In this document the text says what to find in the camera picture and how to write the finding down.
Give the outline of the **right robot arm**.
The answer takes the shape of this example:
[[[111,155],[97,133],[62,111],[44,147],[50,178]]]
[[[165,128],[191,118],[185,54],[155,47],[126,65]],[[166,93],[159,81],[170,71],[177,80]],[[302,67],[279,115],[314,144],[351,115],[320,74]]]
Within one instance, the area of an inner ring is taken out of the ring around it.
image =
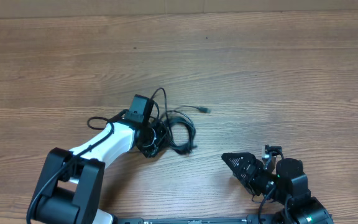
[[[264,197],[257,213],[258,223],[334,223],[325,207],[311,195],[308,178],[300,160],[279,160],[275,165],[274,174],[249,152],[224,153],[221,158],[248,193]],[[262,210],[268,200],[282,204],[283,210],[264,218]]]

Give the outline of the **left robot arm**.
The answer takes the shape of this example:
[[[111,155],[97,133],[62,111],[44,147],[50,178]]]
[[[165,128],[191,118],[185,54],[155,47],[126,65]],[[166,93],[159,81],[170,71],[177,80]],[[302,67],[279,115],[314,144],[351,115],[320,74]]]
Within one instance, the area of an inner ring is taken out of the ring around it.
[[[122,154],[138,148],[154,157],[171,141],[170,120],[143,123],[121,117],[106,120],[99,134],[70,150],[52,149],[44,162],[26,222],[115,223],[99,208],[105,170]]]

